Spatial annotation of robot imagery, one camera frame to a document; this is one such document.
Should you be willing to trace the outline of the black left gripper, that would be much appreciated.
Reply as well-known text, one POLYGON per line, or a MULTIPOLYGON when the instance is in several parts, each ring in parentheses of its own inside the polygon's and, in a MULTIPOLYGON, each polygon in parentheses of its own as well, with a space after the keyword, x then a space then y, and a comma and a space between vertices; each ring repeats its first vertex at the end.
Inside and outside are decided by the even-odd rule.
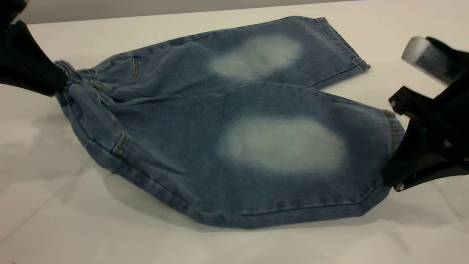
POLYGON ((18 20, 28 0, 0 1, 0 82, 45 96, 54 96, 67 83, 63 70, 42 51, 27 25, 18 20))

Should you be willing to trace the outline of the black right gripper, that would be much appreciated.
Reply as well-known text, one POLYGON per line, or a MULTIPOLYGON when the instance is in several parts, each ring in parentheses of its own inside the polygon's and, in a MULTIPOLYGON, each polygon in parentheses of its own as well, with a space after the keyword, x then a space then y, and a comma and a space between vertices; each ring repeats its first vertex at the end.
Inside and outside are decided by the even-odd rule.
POLYGON ((381 175, 397 192, 451 176, 468 175, 468 74, 431 99, 405 86, 388 100, 411 122, 381 175))

